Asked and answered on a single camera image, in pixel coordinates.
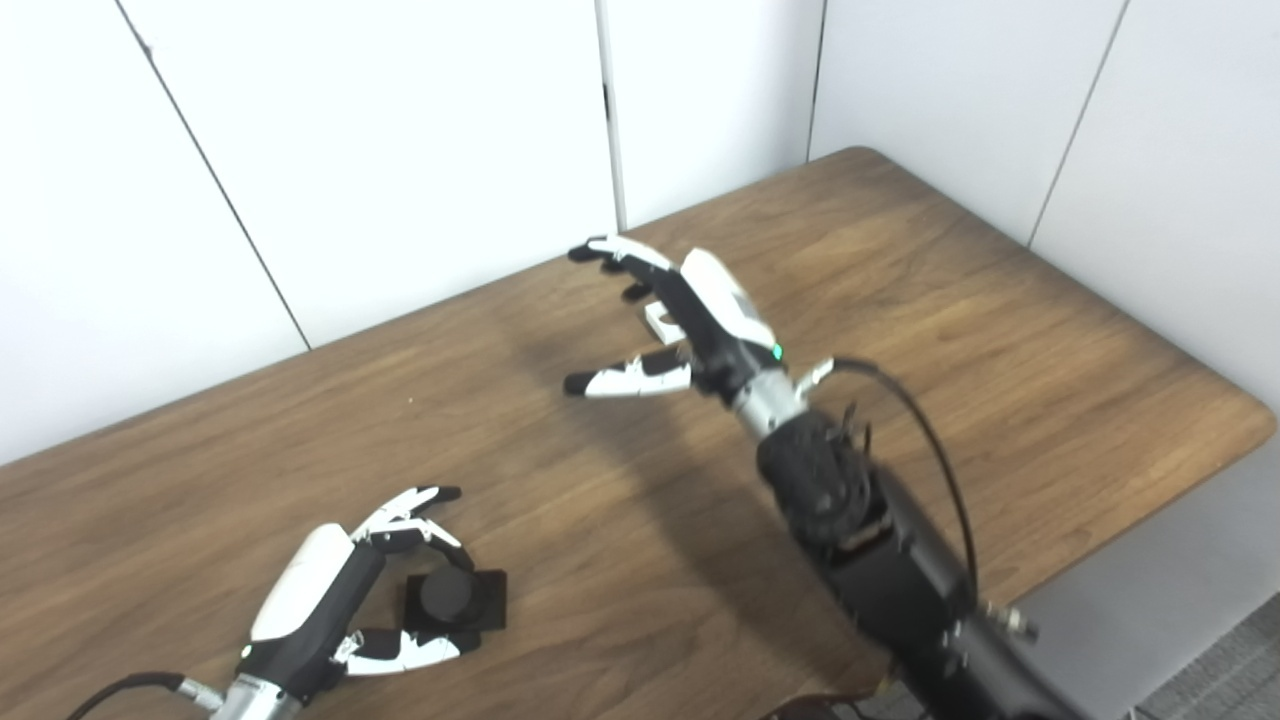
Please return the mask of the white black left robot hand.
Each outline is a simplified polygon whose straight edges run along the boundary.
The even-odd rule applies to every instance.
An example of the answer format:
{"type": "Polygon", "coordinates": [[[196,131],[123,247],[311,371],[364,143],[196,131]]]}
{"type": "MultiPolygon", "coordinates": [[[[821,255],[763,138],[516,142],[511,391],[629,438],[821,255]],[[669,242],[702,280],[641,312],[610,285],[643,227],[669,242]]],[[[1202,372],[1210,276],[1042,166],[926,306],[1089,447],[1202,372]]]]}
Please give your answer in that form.
{"type": "Polygon", "coordinates": [[[237,674],[306,707],[346,676],[408,673],[475,651],[476,632],[349,629],[392,555],[428,547],[452,568],[475,569],[462,542],[425,516],[461,495],[454,486],[415,486],[353,530],[338,523],[311,530],[259,610],[237,674]]]}

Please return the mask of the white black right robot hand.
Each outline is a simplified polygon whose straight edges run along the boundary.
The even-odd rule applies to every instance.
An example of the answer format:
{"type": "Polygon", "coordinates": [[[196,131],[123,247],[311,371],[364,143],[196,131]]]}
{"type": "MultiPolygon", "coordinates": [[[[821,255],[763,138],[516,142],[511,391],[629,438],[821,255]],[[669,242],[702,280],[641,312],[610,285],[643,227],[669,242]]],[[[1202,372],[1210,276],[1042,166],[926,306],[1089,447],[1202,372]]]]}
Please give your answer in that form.
{"type": "Polygon", "coordinates": [[[783,369],[774,332],[713,254],[692,249],[673,263],[646,243],[600,234],[571,249],[568,258],[598,260],[605,273],[631,275],[623,299],[636,302],[653,295],[686,343],[682,348],[666,343],[630,361],[572,373],[563,382],[568,396],[634,397],[695,388],[732,406],[751,380],[783,369]]]}

